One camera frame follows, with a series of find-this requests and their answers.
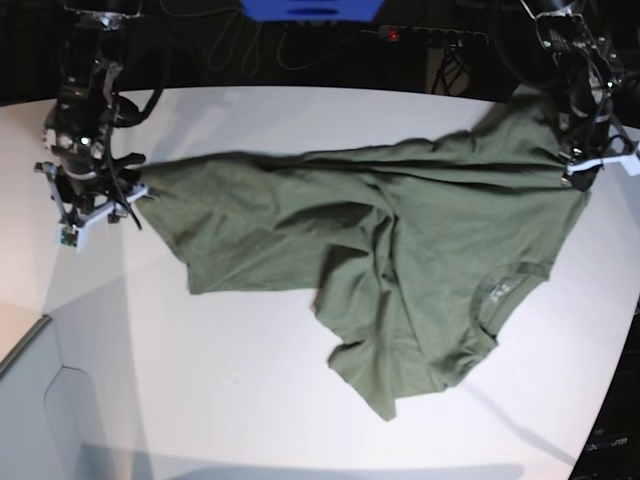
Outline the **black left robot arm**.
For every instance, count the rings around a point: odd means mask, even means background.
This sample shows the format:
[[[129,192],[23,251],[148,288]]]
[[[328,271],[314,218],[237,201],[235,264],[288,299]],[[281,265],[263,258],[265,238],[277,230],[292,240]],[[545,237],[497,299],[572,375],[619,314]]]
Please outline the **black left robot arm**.
[[[520,70],[501,30],[500,1],[489,5],[490,39],[504,67],[521,83],[545,92],[566,92],[568,127],[559,137],[565,161],[563,180],[579,190],[593,185],[607,164],[639,172],[639,143],[632,140],[614,113],[614,96],[631,78],[621,60],[596,1],[522,1],[531,31],[554,74],[535,80]]]

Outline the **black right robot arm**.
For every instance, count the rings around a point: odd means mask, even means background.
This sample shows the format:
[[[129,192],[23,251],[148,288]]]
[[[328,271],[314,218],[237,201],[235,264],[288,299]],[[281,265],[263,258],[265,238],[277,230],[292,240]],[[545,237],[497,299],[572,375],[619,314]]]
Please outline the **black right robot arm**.
[[[93,225],[133,217],[133,204],[148,194],[137,170],[145,156],[114,157],[112,136],[153,112],[168,82],[171,53],[164,52],[160,83],[138,108],[121,95],[117,80],[143,2],[66,1],[63,6],[78,19],[64,47],[61,84],[43,126],[44,147],[55,159],[36,163],[34,170],[46,177],[59,211],[58,243],[80,249]]]

